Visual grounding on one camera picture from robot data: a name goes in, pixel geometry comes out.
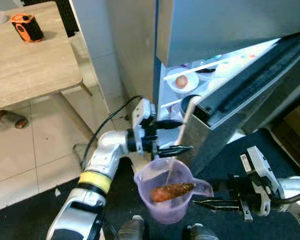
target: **refrigerator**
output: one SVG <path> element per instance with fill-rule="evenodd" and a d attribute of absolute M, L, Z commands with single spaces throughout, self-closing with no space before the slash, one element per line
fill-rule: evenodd
<path fill-rule="evenodd" d="M 158 120 L 183 121 L 190 96 L 201 96 L 200 117 L 187 113 L 195 119 L 187 126 L 158 131 L 161 148 L 196 146 L 180 156 L 192 170 L 213 159 L 237 129 L 252 133 L 300 92 L 300 0 L 107 4 L 128 97 L 151 99 Z"/>

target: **wooden table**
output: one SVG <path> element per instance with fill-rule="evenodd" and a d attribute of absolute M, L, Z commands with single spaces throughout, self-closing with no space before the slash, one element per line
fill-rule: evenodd
<path fill-rule="evenodd" d="M 41 42 L 24 42 L 13 25 L 0 25 L 0 109 L 50 95 L 90 139 L 93 132 L 61 91 L 85 87 L 55 2 L 44 2 L 5 12 L 34 14 L 44 34 Z"/>

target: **measuring cup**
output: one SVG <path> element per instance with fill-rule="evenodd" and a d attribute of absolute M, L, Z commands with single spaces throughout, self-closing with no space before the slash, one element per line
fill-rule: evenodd
<path fill-rule="evenodd" d="M 144 204 L 152 217 L 162 224 L 174 224 L 187 212 L 193 194 L 213 197 L 211 185 L 193 177 L 190 169 L 181 161 L 171 158 L 159 158 L 148 163 L 134 175 L 134 182 Z M 152 189 L 170 184 L 194 183 L 194 189 L 182 196 L 163 202 L 150 199 Z"/>

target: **white bowl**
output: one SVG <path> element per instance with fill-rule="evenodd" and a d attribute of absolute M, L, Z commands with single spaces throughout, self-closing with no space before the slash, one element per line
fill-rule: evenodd
<path fill-rule="evenodd" d="M 169 71 L 167 76 L 171 76 L 173 74 L 179 74 L 179 73 L 182 73 L 186 70 L 188 70 L 188 69 L 187 68 L 182 68 L 182 67 L 175 68 L 175 69 L 172 69 L 171 71 Z M 184 88 L 179 88 L 176 85 L 176 77 L 173 77 L 173 78 L 170 78 L 170 79 L 166 80 L 169 87 L 175 93 L 187 94 L 187 93 L 191 92 L 192 90 L 194 90 L 198 86 L 199 77 L 195 72 L 187 73 L 187 74 L 184 74 L 184 75 L 188 78 L 188 83 L 185 85 Z"/>

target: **yellow band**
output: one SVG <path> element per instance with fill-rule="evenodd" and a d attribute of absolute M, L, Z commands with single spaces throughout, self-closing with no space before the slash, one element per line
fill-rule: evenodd
<path fill-rule="evenodd" d="M 84 171 L 80 174 L 79 183 L 92 184 L 107 194 L 110 189 L 111 179 L 95 171 Z"/>

